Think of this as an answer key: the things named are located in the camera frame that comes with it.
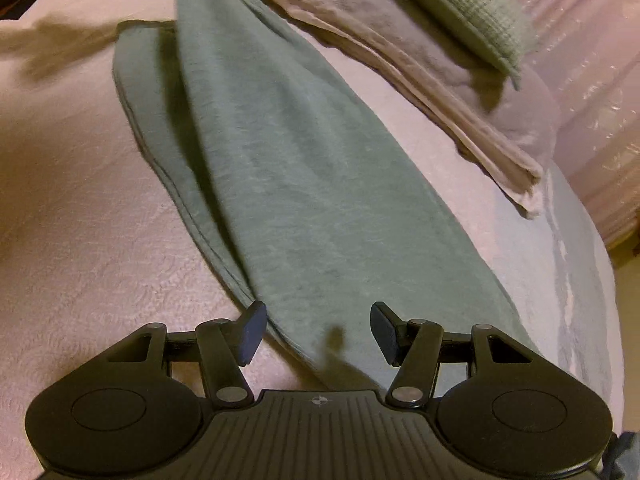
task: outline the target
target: circular pad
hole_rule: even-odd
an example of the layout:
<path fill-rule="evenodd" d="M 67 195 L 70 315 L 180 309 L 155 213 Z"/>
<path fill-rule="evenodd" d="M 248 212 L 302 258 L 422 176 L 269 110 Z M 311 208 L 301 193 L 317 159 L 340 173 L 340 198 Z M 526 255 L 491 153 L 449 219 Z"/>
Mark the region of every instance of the circular pad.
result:
<path fill-rule="evenodd" d="M 494 400 L 494 415 L 512 430 L 541 433 L 560 426 L 566 419 L 566 408 L 561 400 L 551 394 L 537 390 L 515 390 Z"/>
<path fill-rule="evenodd" d="M 131 374 L 103 384 L 54 384 L 29 406 L 25 428 L 47 467 L 109 477 L 166 462 L 192 442 L 201 419 L 200 401 L 184 384 Z"/>
<path fill-rule="evenodd" d="M 560 478 L 585 468 L 611 435 L 607 405 L 572 378 L 538 379 L 476 375 L 454 386 L 438 405 L 440 431 L 496 476 Z"/>
<path fill-rule="evenodd" d="M 135 424 L 145 410 L 145 398 L 136 392 L 105 388 L 76 400 L 71 414 L 80 426 L 88 430 L 116 431 Z"/>

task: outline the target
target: ribbed black surface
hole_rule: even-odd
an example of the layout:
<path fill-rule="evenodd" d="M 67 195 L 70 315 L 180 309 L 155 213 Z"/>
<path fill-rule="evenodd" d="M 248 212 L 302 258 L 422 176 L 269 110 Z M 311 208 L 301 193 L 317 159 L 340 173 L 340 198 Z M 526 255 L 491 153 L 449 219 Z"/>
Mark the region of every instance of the ribbed black surface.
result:
<path fill-rule="evenodd" d="M 66 477 L 48 474 L 43 480 Z M 374 392 L 273 392 L 213 418 L 200 441 L 140 480 L 488 480 L 453 456 L 425 418 Z M 596 480 L 586 472 L 575 480 Z"/>

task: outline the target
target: crosshair logo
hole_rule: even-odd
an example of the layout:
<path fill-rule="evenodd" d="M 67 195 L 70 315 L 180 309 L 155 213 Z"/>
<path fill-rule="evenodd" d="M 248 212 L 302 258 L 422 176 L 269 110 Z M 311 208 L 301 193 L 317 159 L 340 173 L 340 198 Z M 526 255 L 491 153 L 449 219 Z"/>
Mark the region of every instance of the crosshair logo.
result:
<path fill-rule="evenodd" d="M 329 399 L 327 399 L 325 396 L 318 395 L 311 399 L 311 402 L 320 408 L 321 406 L 324 406 L 326 403 L 328 403 Z"/>

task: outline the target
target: metal rivet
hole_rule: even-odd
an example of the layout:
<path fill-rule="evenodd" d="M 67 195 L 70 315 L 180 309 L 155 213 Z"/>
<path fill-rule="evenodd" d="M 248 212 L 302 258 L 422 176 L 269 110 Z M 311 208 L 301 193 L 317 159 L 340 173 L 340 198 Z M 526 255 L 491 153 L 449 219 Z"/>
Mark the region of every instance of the metal rivet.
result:
<path fill-rule="evenodd" d="M 417 402 L 423 395 L 422 390 L 413 386 L 400 386 L 391 393 L 391 396 L 400 402 Z"/>
<path fill-rule="evenodd" d="M 248 395 L 244 388 L 238 386 L 226 386 L 216 392 L 216 397 L 224 402 L 240 402 L 245 400 Z"/>

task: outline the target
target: sage green towel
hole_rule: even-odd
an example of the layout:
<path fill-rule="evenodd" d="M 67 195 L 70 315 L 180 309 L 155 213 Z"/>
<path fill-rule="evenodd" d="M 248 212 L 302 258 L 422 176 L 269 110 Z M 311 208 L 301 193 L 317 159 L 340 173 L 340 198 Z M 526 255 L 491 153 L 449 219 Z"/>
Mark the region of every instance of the sage green towel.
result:
<path fill-rule="evenodd" d="M 415 0 L 471 52 L 511 76 L 520 87 L 520 63 L 536 33 L 516 0 Z"/>
<path fill-rule="evenodd" d="M 120 99 L 212 268 L 245 306 L 267 304 L 328 387 L 392 381 L 375 301 L 531 346 L 451 211 L 316 49 L 260 0 L 177 6 L 175 23 L 123 27 Z"/>

